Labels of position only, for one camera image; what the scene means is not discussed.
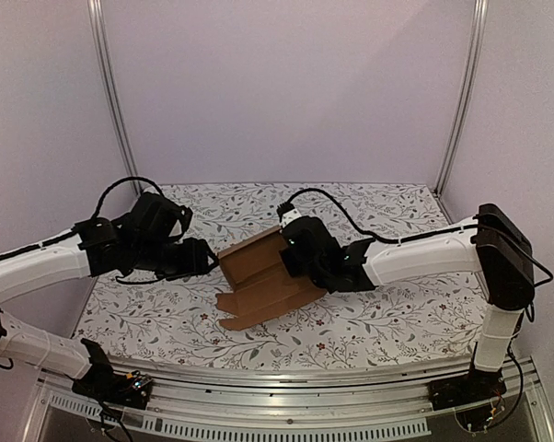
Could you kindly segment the brown cardboard box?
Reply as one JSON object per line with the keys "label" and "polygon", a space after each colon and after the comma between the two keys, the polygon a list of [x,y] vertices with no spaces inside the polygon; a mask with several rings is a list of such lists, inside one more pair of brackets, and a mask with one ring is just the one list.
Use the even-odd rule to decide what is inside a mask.
{"label": "brown cardboard box", "polygon": [[220,320],[223,328],[243,331],[327,294],[308,277],[289,275],[280,256],[284,249],[280,229],[272,227],[219,252],[220,268],[230,285],[228,293],[216,295],[217,309],[230,315]]}

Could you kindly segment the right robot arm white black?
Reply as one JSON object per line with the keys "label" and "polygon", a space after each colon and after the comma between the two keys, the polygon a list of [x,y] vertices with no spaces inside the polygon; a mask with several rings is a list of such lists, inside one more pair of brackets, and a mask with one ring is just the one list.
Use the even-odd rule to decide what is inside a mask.
{"label": "right robot arm white black", "polygon": [[488,307],[466,375],[430,383],[434,398],[460,394],[478,401],[506,392],[503,359],[535,296],[532,247],[494,204],[450,227],[407,238],[378,238],[342,246],[317,217],[290,202],[277,208],[286,247],[281,258],[292,277],[306,276],[330,293],[373,290],[412,277],[468,272],[482,279]]}

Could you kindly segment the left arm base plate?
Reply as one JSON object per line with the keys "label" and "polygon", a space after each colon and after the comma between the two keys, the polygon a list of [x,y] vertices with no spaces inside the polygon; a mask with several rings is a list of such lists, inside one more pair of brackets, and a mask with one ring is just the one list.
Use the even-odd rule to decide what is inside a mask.
{"label": "left arm base plate", "polygon": [[93,366],[73,381],[72,391],[97,402],[145,410],[153,387],[154,379],[139,370],[122,375]]}

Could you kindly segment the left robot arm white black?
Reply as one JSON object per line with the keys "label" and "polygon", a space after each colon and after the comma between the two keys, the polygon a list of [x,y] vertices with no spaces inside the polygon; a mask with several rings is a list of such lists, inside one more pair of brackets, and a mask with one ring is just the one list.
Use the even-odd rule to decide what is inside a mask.
{"label": "left robot arm white black", "polygon": [[112,399],[120,382],[98,343],[64,339],[1,306],[46,286],[111,272],[145,271],[157,282],[206,275],[219,261],[206,240],[186,237],[191,218],[190,208],[146,192],[113,220],[93,214],[55,237],[0,254],[0,359],[62,373],[99,399]]}

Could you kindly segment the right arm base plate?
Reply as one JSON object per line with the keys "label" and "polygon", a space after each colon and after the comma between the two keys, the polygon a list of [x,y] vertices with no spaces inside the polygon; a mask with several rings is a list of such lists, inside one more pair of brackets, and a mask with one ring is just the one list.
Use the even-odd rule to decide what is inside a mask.
{"label": "right arm base plate", "polygon": [[506,386],[501,375],[467,373],[431,381],[427,391],[433,409],[440,411],[503,395]]}

